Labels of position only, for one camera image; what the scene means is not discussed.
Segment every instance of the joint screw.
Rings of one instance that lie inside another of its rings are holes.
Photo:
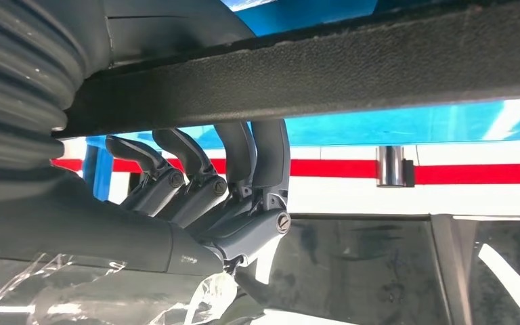
[[[278,220],[276,222],[276,227],[278,232],[281,234],[285,234],[290,230],[290,226],[292,225],[292,219],[288,213],[282,213],[278,216]]]
[[[224,192],[226,192],[226,188],[227,188],[226,182],[217,181],[214,184],[214,194],[216,194],[216,196],[223,196]]]
[[[181,173],[173,173],[169,176],[169,184],[173,188],[178,188],[184,182],[184,177],[182,177]]]

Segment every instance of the metal cylinder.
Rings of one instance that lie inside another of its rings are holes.
[[[400,146],[378,147],[377,186],[379,188],[402,188],[404,179],[404,149]]]

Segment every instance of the red stripe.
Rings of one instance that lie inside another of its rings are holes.
[[[225,159],[211,159],[220,174],[226,173]],[[177,168],[182,168],[178,159],[169,159]],[[53,164],[72,171],[80,171],[83,161],[79,159],[58,159]],[[141,173],[136,162],[115,159],[113,171]],[[293,159],[290,170],[292,176],[375,178],[375,160],[312,160]],[[513,165],[458,165],[458,166],[418,166],[418,185],[452,184],[520,184],[520,164]]]
[[[416,183],[437,184],[520,184],[520,164],[419,166]]]

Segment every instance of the clear plastic wrap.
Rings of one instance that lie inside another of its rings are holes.
[[[0,258],[0,325],[196,325],[220,318],[236,296],[227,274],[203,279],[125,266],[66,254]]]

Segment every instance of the textured black bar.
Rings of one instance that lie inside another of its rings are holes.
[[[520,98],[520,1],[347,20],[103,72],[57,137]]]

